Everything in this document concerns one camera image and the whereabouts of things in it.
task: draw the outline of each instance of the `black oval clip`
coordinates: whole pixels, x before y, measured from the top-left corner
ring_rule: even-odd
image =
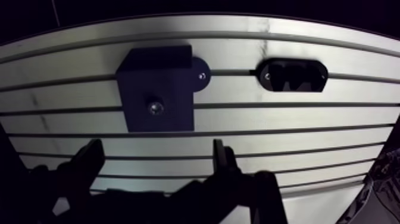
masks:
[[[328,70],[316,60],[271,58],[257,71],[264,89],[274,92],[322,92],[328,80]]]

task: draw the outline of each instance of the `black bracket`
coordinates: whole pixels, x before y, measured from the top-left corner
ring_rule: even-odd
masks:
[[[132,49],[116,76],[129,132],[194,130],[193,93],[211,79],[190,45]]]
[[[274,92],[322,92],[328,70],[319,61],[271,58],[257,68],[260,84]]]

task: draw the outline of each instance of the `screw head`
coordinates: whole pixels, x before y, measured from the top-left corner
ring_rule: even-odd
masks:
[[[148,110],[151,115],[160,115],[164,112],[164,106],[160,102],[151,102],[148,105]]]
[[[269,73],[267,73],[267,74],[264,75],[264,78],[267,79],[267,80],[270,80],[271,75]]]
[[[204,73],[200,73],[199,74],[199,79],[205,79],[205,74]]]

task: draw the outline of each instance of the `white slatwall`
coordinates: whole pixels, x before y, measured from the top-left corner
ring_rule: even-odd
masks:
[[[130,49],[188,43],[212,70],[253,70],[263,58],[320,60],[330,73],[398,79],[400,58],[310,43],[249,39],[188,39],[93,46],[0,64],[0,87],[114,74]]]
[[[60,101],[57,96],[64,96]],[[213,76],[194,94],[196,104],[250,102],[398,103],[397,84],[329,79],[322,93],[270,92],[252,76]],[[0,112],[121,106],[116,81],[77,83],[0,94]]]
[[[132,48],[182,43],[213,73],[193,96],[195,131],[128,133],[113,74]],[[363,180],[399,116],[399,56],[395,40],[275,18],[96,24],[0,48],[0,122],[30,169],[54,169],[101,138],[107,160],[93,190],[176,191],[212,174],[215,138],[243,172],[276,172],[282,193],[346,185]],[[266,91],[249,70],[271,57],[321,61],[324,91]],[[285,198],[289,223],[333,223],[361,187]],[[246,223],[238,214],[226,222]]]
[[[323,148],[385,142],[392,128],[380,127],[325,132],[279,133],[266,135],[208,136],[184,138],[102,138],[107,156],[184,157],[211,156],[213,139],[222,139],[237,155],[288,153]],[[89,138],[11,137],[13,146],[22,153],[73,155]]]

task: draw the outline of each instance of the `metal panel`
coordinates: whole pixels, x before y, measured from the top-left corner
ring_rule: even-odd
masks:
[[[325,181],[365,173],[373,162],[364,162],[346,166],[330,167],[324,169],[307,170],[300,172],[278,173],[276,178],[280,187],[306,184],[310,182]],[[192,179],[122,179],[96,178],[92,189],[117,188],[127,191],[165,191],[175,192],[189,183]]]
[[[213,139],[222,139],[236,155],[288,153],[385,142],[391,127],[324,132],[277,133],[185,138],[102,138],[106,156],[193,157],[211,156]],[[18,152],[74,155],[90,138],[10,137]]]
[[[0,87],[114,74],[132,48],[191,44],[213,70],[253,70],[266,58],[320,60],[330,73],[399,79],[400,58],[311,43],[249,39],[185,39],[93,46],[0,64]]]
[[[24,53],[40,54],[43,49],[48,52],[96,43],[184,36],[184,33],[187,33],[186,36],[196,36],[197,33],[197,36],[220,34],[231,38],[249,36],[330,44],[352,43],[400,52],[400,44],[396,40],[325,24],[268,17],[190,15],[112,21],[48,33],[2,46],[0,58]]]
[[[273,130],[395,123],[398,107],[195,110],[197,132]],[[7,133],[127,133],[122,112],[0,117]]]
[[[282,172],[287,170],[306,169],[329,166],[341,163],[374,159],[378,156],[383,145],[337,150],[319,153],[272,155],[265,157],[238,158],[237,164],[245,173],[255,173],[259,170]],[[25,166],[32,169],[40,164],[50,169],[68,158],[51,158],[37,156],[20,156]],[[131,175],[131,176],[209,176],[213,173],[213,161],[206,160],[107,160],[100,174]]]
[[[329,79],[324,91],[266,91],[253,76],[213,76],[197,104],[262,102],[399,103],[397,84]],[[0,112],[121,106],[116,81],[56,85],[0,93]]]

